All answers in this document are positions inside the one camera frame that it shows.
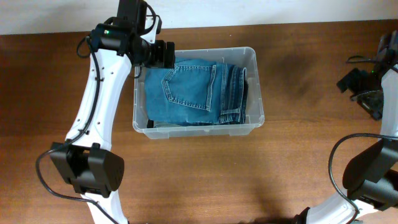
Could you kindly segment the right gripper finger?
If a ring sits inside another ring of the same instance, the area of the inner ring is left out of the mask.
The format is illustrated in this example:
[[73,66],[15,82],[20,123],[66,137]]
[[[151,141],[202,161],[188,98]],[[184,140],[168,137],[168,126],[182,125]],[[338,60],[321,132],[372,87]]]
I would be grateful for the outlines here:
[[369,75],[365,70],[354,68],[340,81],[338,81],[336,85],[342,93],[344,93],[346,90],[350,90],[353,93],[358,93],[368,89],[366,84],[366,79],[368,76]]
[[374,120],[382,119],[383,91],[369,90],[350,96],[351,101],[356,101]]

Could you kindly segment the dark blue jeans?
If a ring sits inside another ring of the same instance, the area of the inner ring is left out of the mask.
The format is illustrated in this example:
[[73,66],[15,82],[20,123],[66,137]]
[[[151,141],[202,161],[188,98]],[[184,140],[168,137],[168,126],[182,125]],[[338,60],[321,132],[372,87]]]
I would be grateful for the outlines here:
[[244,124],[246,68],[202,59],[177,58],[173,68],[148,68],[147,117],[179,126]]

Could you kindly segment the large black garment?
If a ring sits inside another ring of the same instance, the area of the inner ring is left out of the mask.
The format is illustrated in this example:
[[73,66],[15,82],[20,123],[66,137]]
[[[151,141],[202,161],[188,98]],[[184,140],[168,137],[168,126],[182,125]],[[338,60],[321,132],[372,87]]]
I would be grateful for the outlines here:
[[147,128],[153,128],[154,127],[154,122],[153,120],[148,120],[147,122]]

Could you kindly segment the light blue jeans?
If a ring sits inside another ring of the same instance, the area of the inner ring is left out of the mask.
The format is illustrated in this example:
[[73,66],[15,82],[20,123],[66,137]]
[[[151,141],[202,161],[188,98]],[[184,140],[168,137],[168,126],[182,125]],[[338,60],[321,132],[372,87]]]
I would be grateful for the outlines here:
[[181,125],[154,121],[154,128],[176,128],[176,127],[181,127]]

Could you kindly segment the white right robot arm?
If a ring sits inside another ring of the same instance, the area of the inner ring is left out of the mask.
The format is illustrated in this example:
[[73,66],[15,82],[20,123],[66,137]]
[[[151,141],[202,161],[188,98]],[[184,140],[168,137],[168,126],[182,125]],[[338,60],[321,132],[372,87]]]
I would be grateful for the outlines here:
[[[355,133],[341,138],[328,159],[328,175],[335,194],[316,207],[307,207],[294,216],[293,223],[359,223],[359,218],[397,207],[397,31],[381,37],[373,58],[354,55],[347,63],[371,63],[370,72],[354,68],[336,85],[349,90],[376,121],[380,134]],[[335,182],[332,163],[337,148],[353,138],[376,138],[377,142],[352,158],[343,174],[343,188]]]

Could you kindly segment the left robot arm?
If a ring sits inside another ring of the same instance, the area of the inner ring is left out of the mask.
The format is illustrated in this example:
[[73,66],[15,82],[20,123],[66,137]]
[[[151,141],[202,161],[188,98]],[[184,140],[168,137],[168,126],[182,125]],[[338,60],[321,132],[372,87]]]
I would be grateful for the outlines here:
[[116,16],[83,38],[90,72],[80,108],[64,142],[53,143],[46,155],[95,223],[127,223],[118,192],[124,160],[111,150],[113,122],[132,69],[174,67],[174,43],[156,39],[161,26],[145,1],[120,0]]

